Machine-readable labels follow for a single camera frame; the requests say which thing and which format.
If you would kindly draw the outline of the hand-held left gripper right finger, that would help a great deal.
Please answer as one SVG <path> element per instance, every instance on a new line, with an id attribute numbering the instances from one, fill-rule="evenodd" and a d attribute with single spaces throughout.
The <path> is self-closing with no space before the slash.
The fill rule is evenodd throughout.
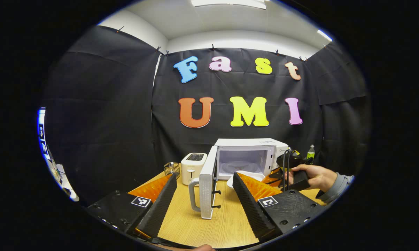
<path id="1" fill-rule="evenodd" d="M 234 173 L 233 188 L 260 242 L 289 235 L 327 210 L 297 190 L 283 192 L 242 173 Z"/>

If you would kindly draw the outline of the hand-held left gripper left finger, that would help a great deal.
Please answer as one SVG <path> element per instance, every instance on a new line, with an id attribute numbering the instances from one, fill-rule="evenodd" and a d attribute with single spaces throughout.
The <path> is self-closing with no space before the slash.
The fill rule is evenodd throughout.
<path id="1" fill-rule="evenodd" d="M 166 175 L 158 181 L 157 197 L 116 190 L 88 206 L 86 211 L 122 234 L 152 241 L 158 237 L 177 188 L 176 174 Z"/>

